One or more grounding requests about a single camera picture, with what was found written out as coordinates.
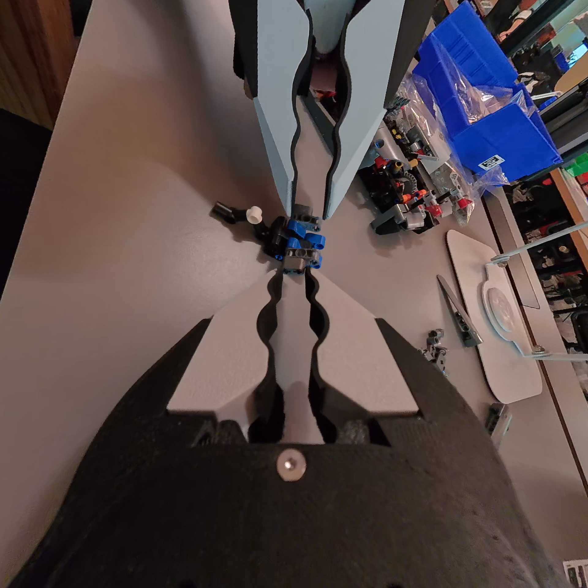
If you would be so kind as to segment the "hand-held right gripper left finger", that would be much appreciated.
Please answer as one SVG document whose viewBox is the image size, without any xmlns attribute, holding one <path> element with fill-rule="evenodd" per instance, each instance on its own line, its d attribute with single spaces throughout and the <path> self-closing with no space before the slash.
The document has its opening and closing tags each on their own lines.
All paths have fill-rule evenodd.
<svg viewBox="0 0 588 588">
<path fill-rule="evenodd" d="M 282 273 L 273 270 L 213 315 L 168 412 L 234 421 L 254 443 L 282 440 L 284 398 L 270 343 L 282 285 Z"/>
</svg>

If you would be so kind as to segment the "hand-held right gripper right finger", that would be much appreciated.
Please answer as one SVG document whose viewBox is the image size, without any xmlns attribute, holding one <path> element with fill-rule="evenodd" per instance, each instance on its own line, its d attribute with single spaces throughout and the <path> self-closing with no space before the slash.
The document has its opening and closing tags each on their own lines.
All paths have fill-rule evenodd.
<svg viewBox="0 0 588 588">
<path fill-rule="evenodd" d="M 305 273 L 312 349 L 308 399 L 322 440 L 346 429 L 371 441 L 380 419 L 415 417 L 419 407 L 385 335 L 386 321 L 319 272 Z"/>
</svg>

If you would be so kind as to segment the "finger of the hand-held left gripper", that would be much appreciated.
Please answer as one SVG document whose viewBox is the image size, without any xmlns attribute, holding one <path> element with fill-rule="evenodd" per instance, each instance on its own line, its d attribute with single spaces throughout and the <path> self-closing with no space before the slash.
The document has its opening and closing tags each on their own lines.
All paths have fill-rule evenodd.
<svg viewBox="0 0 588 588">
<path fill-rule="evenodd" d="M 298 88 L 310 64 L 313 24 L 298 1 L 257 3 L 257 95 L 254 107 L 277 194 L 292 215 L 300 135 Z"/>
<path fill-rule="evenodd" d="M 347 95 L 334 127 L 323 219 L 345 197 L 382 121 L 405 1 L 368 1 L 342 30 L 341 63 Z"/>
</svg>

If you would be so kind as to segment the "small dark grey lego connector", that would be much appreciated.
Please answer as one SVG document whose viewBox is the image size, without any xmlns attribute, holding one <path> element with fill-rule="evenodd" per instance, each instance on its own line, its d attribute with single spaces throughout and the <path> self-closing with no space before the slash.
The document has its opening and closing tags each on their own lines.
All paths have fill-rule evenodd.
<svg viewBox="0 0 588 588">
<path fill-rule="evenodd" d="M 285 274 L 303 275 L 306 269 L 320 269 L 321 265 L 319 249 L 288 247 L 283 256 L 282 270 Z"/>
</svg>

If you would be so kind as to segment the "large lego vehicle model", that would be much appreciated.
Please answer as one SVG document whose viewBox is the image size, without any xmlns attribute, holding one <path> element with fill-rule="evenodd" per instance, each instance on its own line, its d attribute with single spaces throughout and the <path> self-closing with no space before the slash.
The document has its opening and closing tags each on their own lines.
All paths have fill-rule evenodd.
<svg viewBox="0 0 588 588">
<path fill-rule="evenodd" d="M 358 175 L 375 210 L 371 228 L 377 235 L 400 231 L 421 234 L 452 216 L 442 216 L 436 206 L 428 206 L 427 184 L 411 167 L 385 122 L 378 127 Z"/>
</svg>

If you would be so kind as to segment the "blue and black lego subassembly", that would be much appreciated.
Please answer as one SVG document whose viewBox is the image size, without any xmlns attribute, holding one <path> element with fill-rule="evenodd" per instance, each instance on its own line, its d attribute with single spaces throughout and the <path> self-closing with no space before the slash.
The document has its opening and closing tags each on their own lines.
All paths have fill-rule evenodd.
<svg viewBox="0 0 588 588">
<path fill-rule="evenodd" d="M 288 247 L 319 249 L 321 253 L 325 248 L 326 238 L 320 232 L 322 220 L 310 206 L 295 204 L 292 216 L 278 216 L 271 224 L 265 223 L 258 206 L 239 209 L 217 201 L 212 214 L 227 224 L 248 224 L 261 242 L 263 252 L 279 262 L 283 262 Z"/>
</svg>

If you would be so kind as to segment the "cluster of dark grey lego pieces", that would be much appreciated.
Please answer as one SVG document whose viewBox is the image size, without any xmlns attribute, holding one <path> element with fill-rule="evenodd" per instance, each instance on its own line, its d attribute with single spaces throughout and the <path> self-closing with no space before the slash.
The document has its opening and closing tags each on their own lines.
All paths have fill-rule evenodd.
<svg viewBox="0 0 588 588">
<path fill-rule="evenodd" d="M 447 348 L 440 344 L 444 337 L 443 329 L 432 329 L 426 338 L 426 346 L 417 349 L 419 353 L 432 365 L 434 365 L 445 377 L 446 373 L 446 355 Z"/>
</svg>

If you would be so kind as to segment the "dark grey tapered lego panel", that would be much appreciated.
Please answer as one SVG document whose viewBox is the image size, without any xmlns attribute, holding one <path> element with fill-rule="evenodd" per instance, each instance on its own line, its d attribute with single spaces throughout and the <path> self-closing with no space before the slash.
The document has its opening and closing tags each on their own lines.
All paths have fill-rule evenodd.
<svg viewBox="0 0 588 588">
<path fill-rule="evenodd" d="M 452 318 L 462 344 L 466 348 L 474 348 L 481 345 L 483 340 L 477 329 L 474 327 L 473 321 L 466 312 L 465 307 L 462 305 L 460 298 L 452 290 L 449 283 L 442 275 L 437 275 L 436 277 L 452 313 Z"/>
</svg>

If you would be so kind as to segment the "lego sticker sheet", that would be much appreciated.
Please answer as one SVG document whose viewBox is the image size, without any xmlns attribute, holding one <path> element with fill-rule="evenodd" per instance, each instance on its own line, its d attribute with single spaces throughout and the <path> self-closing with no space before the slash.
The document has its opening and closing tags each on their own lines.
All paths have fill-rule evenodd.
<svg viewBox="0 0 588 588">
<path fill-rule="evenodd" d="M 570 584 L 574 587 L 587 587 L 587 559 L 565 560 L 563 569 Z"/>
</svg>

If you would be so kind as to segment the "clear plastic bag of parts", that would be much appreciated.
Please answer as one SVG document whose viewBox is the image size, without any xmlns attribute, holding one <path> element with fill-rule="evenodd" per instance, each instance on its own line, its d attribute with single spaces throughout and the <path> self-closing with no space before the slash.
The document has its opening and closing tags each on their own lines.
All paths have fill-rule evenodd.
<svg viewBox="0 0 588 588">
<path fill-rule="evenodd" d="M 451 135 L 510 105 L 517 106 L 528 118 L 538 112 L 525 85 L 473 85 L 443 46 L 423 43 L 418 53 L 415 74 L 427 86 L 434 115 L 442 117 Z"/>
<path fill-rule="evenodd" d="M 428 186 L 428 206 L 436 206 L 442 216 L 452 214 L 459 225 L 468 224 L 475 204 L 493 187 L 508 181 L 501 164 L 487 171 L 472 172 L 464 167 L 445 140 L 442 126 L 415 94 L 412 98 L 395 94 L 383 119 L 395 143 L 413 169 Z"/>
</svg>

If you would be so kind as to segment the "white book stand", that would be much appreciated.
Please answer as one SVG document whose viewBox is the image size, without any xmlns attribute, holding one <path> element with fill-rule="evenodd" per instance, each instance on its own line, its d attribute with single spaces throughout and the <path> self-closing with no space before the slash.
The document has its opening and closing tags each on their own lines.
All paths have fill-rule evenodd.
<svg viewBox="0 0 588 588">
<path fill-rule="evenodd" d="M 586 354 L 555 353 L 534 346 L 527 334 L 506 269 L 491 264 L 495 251 L 459 231 L 446 233 L 466 312 L 481 338 L 477 346 L 493 395 L 504 404 L 543 389 L 539 361 L 586 362 Z"/>
</svg>

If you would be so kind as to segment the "blue storage bin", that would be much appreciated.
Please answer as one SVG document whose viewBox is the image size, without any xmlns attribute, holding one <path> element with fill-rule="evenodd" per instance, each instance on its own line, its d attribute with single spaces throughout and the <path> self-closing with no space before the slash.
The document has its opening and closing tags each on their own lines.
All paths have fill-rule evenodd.
<svg viewBox="0 0 588 588">
<path fill-rule="evenodd" d="M 525 85 L 471 4 L 459 5 L 418 52 L 414 74 L 426 82 L 464 167 L 482 174 L 499 166 L 514 182 L 562 162 Z M 470 88 L 503 91 L 509 99 L 474 121 Z"/>
</svg>

